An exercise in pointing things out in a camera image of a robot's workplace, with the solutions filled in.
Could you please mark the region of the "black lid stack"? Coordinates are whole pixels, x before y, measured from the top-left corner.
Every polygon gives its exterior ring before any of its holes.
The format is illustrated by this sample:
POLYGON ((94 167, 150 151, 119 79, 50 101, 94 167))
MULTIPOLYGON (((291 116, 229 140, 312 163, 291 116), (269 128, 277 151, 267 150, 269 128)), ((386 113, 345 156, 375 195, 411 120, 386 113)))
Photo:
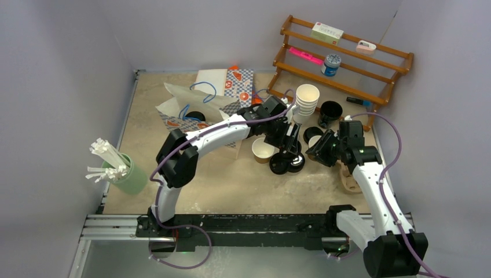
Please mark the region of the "black lid stack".
POLYGON ((305 166, 305 156, 302 154, 302 144, 299 141, 296 141, 296 150, 298 155, 292 159, 288 166, 290 173, 300 172, 305 166))
POLYGON ((269 167, 272 173, 283 175, 288 171, 290 161, 281 153, 274 154, 269 161, 269 167))

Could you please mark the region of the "brown paper cup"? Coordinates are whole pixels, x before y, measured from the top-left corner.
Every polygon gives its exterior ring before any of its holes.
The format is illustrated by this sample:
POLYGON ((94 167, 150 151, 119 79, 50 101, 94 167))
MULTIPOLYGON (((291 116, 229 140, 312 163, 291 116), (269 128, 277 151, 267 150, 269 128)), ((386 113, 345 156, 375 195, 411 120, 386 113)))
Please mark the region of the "brown paper cup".
POLYGON ((254 159, 260 164, 269 162, 271 157, 275 154, 275 147, 265 143, 265 138, 258 138, 252 143, 251 150, 254 154, 254 159))
POLYGON ((309 149, 306 151, 306 153, 308 155, 314 155, 318 152, 319 150, 319 146, 318 146, 318 142, 319 140, 322 138, 321 135, 317 135, 317 136, 313 136, 310 140, 309 140, 309 143, 308 143, 308 147, 309 149))

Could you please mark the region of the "checkered paper bag blue handles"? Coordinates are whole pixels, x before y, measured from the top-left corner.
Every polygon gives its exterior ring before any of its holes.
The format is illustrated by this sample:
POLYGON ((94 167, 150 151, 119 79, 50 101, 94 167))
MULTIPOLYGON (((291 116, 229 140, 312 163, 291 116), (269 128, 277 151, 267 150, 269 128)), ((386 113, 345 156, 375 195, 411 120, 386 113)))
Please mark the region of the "checkered paper bag blue handles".
POLYGON ((228 119, 240 108, 237 98, 216 94, 207 83, 188 87, 165 83, 164 86, 171 98, 156 109, 169 131, 198 131, 228 119))

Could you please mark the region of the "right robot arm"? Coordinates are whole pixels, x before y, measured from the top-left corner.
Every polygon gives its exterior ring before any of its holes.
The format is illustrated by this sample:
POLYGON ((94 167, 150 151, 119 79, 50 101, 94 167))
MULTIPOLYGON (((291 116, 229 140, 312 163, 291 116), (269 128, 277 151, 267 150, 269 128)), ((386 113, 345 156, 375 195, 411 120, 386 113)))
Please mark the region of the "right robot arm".
POLYGON ((364 127, 358 120, 342 120, 338 131, 328 130, 306 152, 314 161, 332 167, 347 166, 362 190, 373 224, 348 206, 331 206, 325 228, 342 232, 362 251, 370 277, 414 276, 428 249, 424 233, 416 232, 398 207, 383 176, 383 161, 374 146, 365 145, 364 127))

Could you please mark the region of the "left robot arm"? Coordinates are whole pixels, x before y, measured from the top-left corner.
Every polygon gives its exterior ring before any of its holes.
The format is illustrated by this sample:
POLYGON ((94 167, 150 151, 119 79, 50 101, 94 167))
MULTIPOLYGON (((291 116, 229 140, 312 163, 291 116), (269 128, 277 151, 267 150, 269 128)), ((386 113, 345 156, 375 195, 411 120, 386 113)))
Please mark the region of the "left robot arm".
POLYGON ((204 129, 184 133, 170 132, 156 156, 157 167, 150 180, 157 183, 157 195, 150 210, 154 218, 150 229, 159 237, 172 231, 172 218, 182 187, 196 174, 199 159, 236 141, 265 135, 265 143, 281 149, 291 146, 296 99, 269 97, 262 104, 240 108, 227 119, 204 129))

